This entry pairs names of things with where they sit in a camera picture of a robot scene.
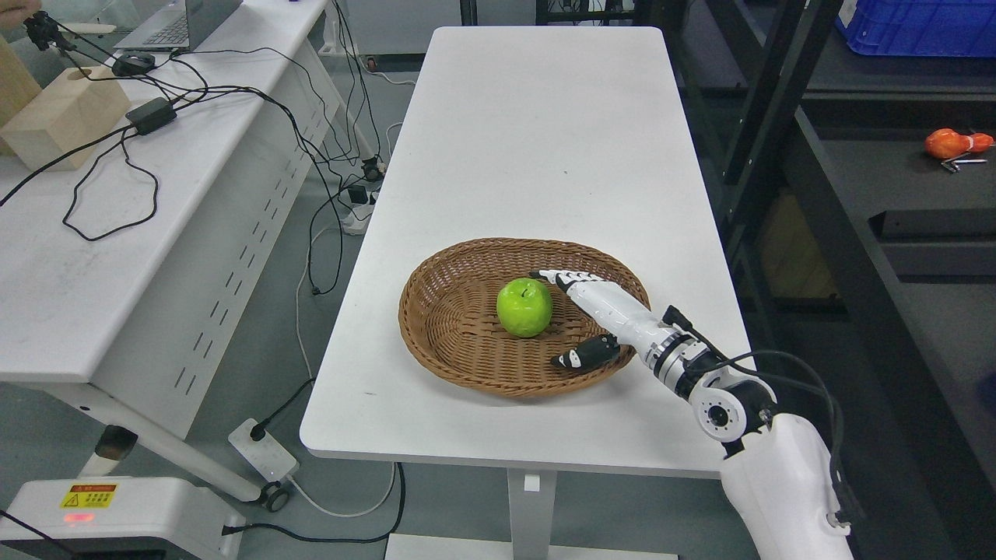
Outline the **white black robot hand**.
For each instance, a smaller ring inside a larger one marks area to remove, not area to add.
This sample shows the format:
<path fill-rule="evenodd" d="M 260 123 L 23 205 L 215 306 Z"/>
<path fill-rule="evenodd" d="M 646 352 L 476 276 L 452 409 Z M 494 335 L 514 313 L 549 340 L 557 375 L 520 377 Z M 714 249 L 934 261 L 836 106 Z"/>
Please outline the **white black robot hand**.
<path fill-rule="evenodd" d="M 587 271 L 533 270 L 530 276 L 559 287 L 604 331 L 552 359 L 555 366 L 590 371 L 612 361 L 620 346 L 630 346 L 641 362 L 674 390 L 686 365 L 707 350 L 691 334 L 663 323 L 618 283 Z"/>

